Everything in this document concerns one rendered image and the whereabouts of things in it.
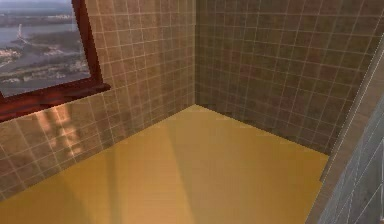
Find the dark red framed window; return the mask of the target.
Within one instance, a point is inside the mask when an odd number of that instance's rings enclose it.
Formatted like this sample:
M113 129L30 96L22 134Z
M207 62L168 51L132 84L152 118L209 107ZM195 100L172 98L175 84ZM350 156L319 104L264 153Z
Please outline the dark red framed window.
M85 0L0 0L0 122L109 89Z

